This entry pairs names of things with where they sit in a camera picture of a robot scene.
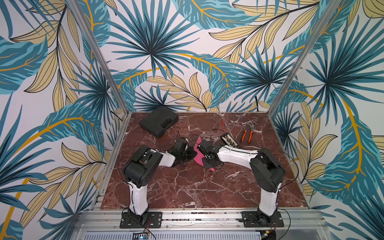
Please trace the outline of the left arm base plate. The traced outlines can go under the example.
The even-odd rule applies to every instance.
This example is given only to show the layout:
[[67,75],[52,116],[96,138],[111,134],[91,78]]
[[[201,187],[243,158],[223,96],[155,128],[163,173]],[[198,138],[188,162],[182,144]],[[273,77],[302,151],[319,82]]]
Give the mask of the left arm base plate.
[[120,229],[160,229],[162,218],[162,212],[144,212],[141,216],[131,211],[123,212]]

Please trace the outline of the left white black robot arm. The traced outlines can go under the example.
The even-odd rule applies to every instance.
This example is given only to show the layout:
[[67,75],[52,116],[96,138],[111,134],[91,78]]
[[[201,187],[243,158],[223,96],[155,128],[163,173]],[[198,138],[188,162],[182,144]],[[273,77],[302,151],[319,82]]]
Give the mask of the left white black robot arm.
[[178,138],[174,145],[165,152],[142,145],[123,167],[125,181],[130,187],[131,213],[143,217],[149,207],[147,201],[148,184],[154,177],[158,167],[174,168],[192,160],[197,153],[186,138]]

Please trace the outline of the pink square paper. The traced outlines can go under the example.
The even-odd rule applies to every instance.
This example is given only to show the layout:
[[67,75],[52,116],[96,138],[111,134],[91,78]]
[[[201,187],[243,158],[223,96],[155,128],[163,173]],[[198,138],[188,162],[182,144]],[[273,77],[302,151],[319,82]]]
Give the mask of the pink square paper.
[[202,137],[198,137],[194,145],[194,151],[197,153],[197,155],[194,157],[194,161],[202,167],[206,168],[203,163],[203,158],[205,157],[205,154],[202,153],[198,148],[201,143],[203,143],[203,147],[205,148],[205,150],[211,150],[213,148],[213,145],[212,143],[204,140]]

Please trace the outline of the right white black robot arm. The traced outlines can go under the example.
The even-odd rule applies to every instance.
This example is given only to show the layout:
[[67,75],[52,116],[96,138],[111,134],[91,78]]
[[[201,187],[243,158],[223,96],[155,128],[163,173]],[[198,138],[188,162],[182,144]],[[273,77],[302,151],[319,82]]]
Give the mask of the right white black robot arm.
[[269,149],[243,150],[227,145],[213,146],[203,140],[197,144],[197,151],[203,154],[206,169],[216,168],[224,163],[232,163],[251,169],[261,190],[258,210],[271,217],[278,208],[278,192],[286,170],[280,165]]

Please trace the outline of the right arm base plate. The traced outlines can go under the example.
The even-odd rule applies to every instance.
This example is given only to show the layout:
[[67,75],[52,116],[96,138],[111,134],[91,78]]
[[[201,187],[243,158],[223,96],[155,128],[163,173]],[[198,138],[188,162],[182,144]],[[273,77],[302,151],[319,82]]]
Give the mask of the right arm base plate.
[[261,211],[243,211],[241,212],[241,222],[245,228],[281,228],[285,224],[279,211],[275,211],[271,216],[267,216]]

